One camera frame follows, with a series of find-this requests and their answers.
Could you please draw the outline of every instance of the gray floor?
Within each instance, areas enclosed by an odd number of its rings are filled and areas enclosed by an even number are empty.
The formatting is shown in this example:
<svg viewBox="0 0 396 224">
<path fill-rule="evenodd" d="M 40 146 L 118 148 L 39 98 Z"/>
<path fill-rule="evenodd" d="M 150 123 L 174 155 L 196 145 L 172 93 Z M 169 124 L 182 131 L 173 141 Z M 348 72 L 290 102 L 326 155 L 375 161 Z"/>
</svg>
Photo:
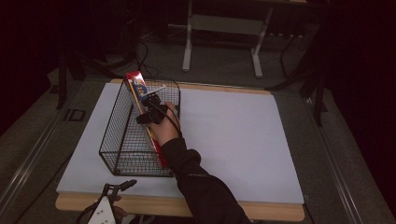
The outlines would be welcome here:
<svg viewBox="0 0 396 224">
<path fill-rule="evenodd" d="M 269 36 L 264 40 L 260 53 L 264 72 L 262 79 L 254 77 L 249 48 L 204 47 L 205 41 L 200 40 L 197 42 L 201 44 L 192 48 L 191 70 L 184 73 L 181 71 L 184 46 L 180 45 L 180 38 L 171 35 L 167 43 L 156 41 L 158 38 L 155 35 L 143 38 L 148 45 L 148 57 L 145 60 L 148 71 L 142 70 L 145 76 L 155 76 L 158 70 L 159 76 L 179 82 L 255 89 L 270 87 L 285 80 L 278 62 L 280 51 L 287 44 L 287 40 L 282 37 Z M 288 71 L 296 66 L 304 54 L 300 44 L 301 39 L 296 40 L 285 55 Z M 145 52 L 145 48 L 140 46 L 140 58 Z M 136 67 L 136 64 L 131 64 L 114 72 L 123 75 Z M 14 202 L 3 210 L 7 211 L 7 215 L 0 218 L 1 223 L 15 223 L 21 214 L 23 216 L 18 223 L 75 222 L 78 212 L 59 211 L 55 207 L 55 190 L 64 167 L 59 172 L 58 169 L 76 147 L 96 100 L 109 81 L 91 69 L 87 71 L 89 75 L 84 82 L 69 81 L 69 101 L 63 110 L 55 109 L 57 95 L 47 92 L 0 138 L 2 192 L 5 192 L 29 152 L 43 149 L 33 171 L 26 176 L 29 178 L 26 178 L 24 187 L 16 190 L 11 200 Z M 57 70 L 49 74 L 54 82 L 56 76 Z M 327 112 L 322 113 L 323 127 L 319 128 L 312 119 L 311 104 L 298 94 L 300 87 L 301 83 L 296 83 L 272 94 L 278 104 L 305 205 L 312 215 L 311 219 L 306 211 L 301 223 L 396 223 L 332 100 L 331 92 L 325 91 Z M 83 121 L 67 121 L 64 120 L 67 109 L 86 110 L 87 115 Z M 47 133 L 49 138 L 45 138 L 43 133 Z M 35 203 L 24 211 L 31 202 Z"/>
</svg>

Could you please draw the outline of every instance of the hand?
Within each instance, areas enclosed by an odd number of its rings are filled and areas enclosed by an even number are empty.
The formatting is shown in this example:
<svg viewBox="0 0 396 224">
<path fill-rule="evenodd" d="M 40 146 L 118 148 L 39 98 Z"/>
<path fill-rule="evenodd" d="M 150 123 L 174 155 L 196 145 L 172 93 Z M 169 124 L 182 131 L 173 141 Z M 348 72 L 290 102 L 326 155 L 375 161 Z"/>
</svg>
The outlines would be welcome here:
<svg viewBox="0 0 396 224">
<path fill-rule="evenodd" d="M 168 110 L 166 111 L 166 115 L 176 124 L 178 125 L 177 118 L 175 117 L 172 111 L 175 111 L 175 106 L 170 102 L 165 102 L 165 105 L 168 106 Z M 172 124 L 169 118 L 163 118 L 163 121 L 160 124 L 150 123 L 148 126 L 152 131 L 154 131 L 155 136 L 157 138 L 158 144 L 160 147 L 167 143 L 169 140 L 174 138 L 178 138 L 178 131 L 176 127 Z"/>
</svg>

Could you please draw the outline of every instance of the wire basket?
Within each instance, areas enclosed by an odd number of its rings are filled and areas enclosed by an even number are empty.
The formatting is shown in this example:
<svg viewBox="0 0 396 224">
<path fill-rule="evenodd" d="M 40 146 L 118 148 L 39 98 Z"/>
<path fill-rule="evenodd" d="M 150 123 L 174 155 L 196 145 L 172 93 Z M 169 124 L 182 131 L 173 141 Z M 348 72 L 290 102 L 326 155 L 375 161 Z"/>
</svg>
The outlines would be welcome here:
<svg viewBox="0 0 396 224">
<path fill-rule="evenodd" d="M 180 117 L 180 89 L 176 82 L 170 79 L 145 81 L 149 91 L 166 86 L 157 94 L 162 104 L 172 102 L 176 115 Z M 149 144 L 146 127 L 137 124 L 139 112 L 134 107 L 134 97 L 122 82 L 99 150 L 102 160 L 113 175 L 172 176 L 170 170 L 162 166 L 155 148 Z"/>
</svg>

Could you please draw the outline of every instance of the black sleeve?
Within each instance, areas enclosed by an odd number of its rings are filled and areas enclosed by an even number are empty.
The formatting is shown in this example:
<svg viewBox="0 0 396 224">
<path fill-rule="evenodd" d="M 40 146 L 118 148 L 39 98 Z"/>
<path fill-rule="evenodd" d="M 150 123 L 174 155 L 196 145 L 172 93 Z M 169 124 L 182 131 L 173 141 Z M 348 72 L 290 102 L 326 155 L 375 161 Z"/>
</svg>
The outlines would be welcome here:
<svg viewBox="0 0 396 224">
<path fill-rule="evenodd" d="M 251 223 L 227 186 L 200 166 L 201 156 L 187 150 L 183 138 L 165 143 L 162 151 L 197 223 Z"/>
</svg>

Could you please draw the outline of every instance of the metal stand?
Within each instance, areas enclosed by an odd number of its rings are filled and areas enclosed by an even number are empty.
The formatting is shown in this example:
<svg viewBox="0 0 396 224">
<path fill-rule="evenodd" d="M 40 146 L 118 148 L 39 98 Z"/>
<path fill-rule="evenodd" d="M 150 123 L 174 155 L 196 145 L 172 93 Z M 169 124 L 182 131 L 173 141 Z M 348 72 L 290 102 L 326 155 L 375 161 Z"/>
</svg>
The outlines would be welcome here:
<svg viewBox="0 0 396 224">
<path fill-rule="evenodd" d="M 195 30 L 206 30 L 214 32 L 225 32 L 243 35 L 258 35 L 259 40 L 255 48 L 251 49 L 251 57 L 254 64 L 254 72 L 257 78 L 262 77 L 262 67 L 260 65 L 259 52 L 262 47 L 262 41 L 271 19 L 273 8 L 267 11 L 265 21 L 242 20 L 235 18 L 194 15 L 192 14 L 192 0 L 189 0 L 189 15 L 187 18 L 187 43 L 184 50 L 184 59 L 182 70 L 190 71 L 191 64 L 191 32 Z"/>
</svg>

